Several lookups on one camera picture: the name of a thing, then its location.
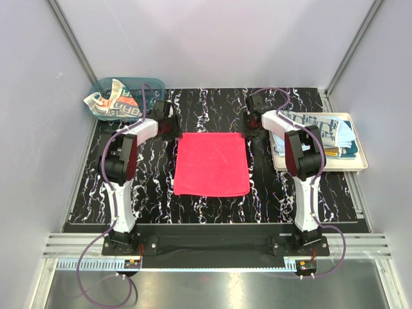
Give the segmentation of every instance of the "blue bin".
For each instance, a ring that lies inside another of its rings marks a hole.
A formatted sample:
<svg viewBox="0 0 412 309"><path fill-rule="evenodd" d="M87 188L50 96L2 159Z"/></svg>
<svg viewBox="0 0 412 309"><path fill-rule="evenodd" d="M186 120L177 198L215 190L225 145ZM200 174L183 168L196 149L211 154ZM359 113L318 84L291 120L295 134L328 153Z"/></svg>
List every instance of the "blue bin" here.
<svg viewBox="0 0 412 309"><path fill-rule="evenodd" d="M88 94L91 95L94 92L100 92L100 94L104 98L109 98L111 93L111 84L113 79L119 80L123 83L126 88L130 91L132 97L138 104L140 110L143 112L143 97L142 97L142 84L146 83L154 90L154 92L158 95L158 100L163 100L165 97L165 85L162 81L158 79L145 79L140 77L108 77L105 79L100 79L93 87L90 89ZM145 88L145 97L146 97L146 106L147 111L153 109L153 105L155 104L156 97L152 94L149 88ZM103 121L120 121L119 118L111 118L105 116L98 116L94 115L88 106L86 109L91 113L94 117L97 117L99 120ZM122 118L124 122L136 122L139 118Z"/></svg>

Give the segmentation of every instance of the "black marble tabletop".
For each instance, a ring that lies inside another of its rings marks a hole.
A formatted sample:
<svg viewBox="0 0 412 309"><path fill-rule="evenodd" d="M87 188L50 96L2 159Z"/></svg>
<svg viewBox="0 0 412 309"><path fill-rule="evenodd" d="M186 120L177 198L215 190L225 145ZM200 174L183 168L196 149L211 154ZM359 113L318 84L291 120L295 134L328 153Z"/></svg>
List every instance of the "black marble tabletop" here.
<svg viewBox="0 0 412 309"><path fill-rule="evenodd" d="M254 89L170 89L165 98L178 106L183 132L240 132L245 99ZM322 112L316 88L288 88L292 111ZM278 91L262 95L275 107L285 102ZM106 223L110 220L107 192L91 168L101 132L119 123L99 121L82 176L70 223ZM178 141L154 138L138 148L132 184L133 212L138 223L275 223L292 221L294 181L277 172L272 163L268 132L246 140L250 193L238 198L207 198L173 194ZM319 191L322 221L357 221L343 173L324 173Z"/></svg>

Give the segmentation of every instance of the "grey wall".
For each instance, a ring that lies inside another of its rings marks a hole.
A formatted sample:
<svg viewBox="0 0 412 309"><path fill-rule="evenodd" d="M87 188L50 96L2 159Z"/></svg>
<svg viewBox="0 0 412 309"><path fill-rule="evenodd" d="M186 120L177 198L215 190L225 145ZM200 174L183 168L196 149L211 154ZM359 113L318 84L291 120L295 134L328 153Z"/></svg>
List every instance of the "grey wall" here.
<svg viewBox="0 0 412 309"><path fill-rule="evenodd" d="M351 113L369 162L360 186L377 232L385 233L412 304L412 2L386 1L332 93Z"/></svg>
<svg viewBox="0 0 412 309"><path fill-rule="evenodd" d="M0 39L0 307L27 308L91 125L90 85L46 1L2 1Z"/></svg>
<svg viewBox="0 0 412 309"><path fill-rule="evenodd" d="M372 2L59 0L99 77L168 88L325 88Z"/></svg>

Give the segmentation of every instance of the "folded red cloth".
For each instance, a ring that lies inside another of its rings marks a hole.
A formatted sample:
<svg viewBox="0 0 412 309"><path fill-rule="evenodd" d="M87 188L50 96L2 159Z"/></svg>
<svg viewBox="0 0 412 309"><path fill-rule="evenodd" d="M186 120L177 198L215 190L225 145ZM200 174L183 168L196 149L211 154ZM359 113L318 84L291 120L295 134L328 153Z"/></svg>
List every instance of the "folded red cloth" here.
<svg viewBox="0 0 412 309"><path fill-rule="evenodd" d="M250 191L245 140L239 133L184 133L179 140L174 193L242 196Z"/></svg>

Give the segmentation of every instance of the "reflective floor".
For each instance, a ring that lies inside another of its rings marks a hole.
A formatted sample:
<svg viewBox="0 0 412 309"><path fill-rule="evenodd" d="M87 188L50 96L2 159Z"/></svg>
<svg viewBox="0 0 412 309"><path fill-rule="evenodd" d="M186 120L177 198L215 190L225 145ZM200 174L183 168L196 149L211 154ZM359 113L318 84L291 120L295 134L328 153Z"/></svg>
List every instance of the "reflective floor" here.
<svg viewBox="0 0 412 309"><path fill-rule="evenodd" d="M319 262L318 274L333 264ZM119 278L95 283L108 272L82 272L85 288L106 305L122 302L128 284ZM292 274L141 272L132 277L138 289L124 308L389 308L372 261L346 260L331 276L300 281ZM79 297L75 272L56 271L46 308L97 308Z"/></svg>

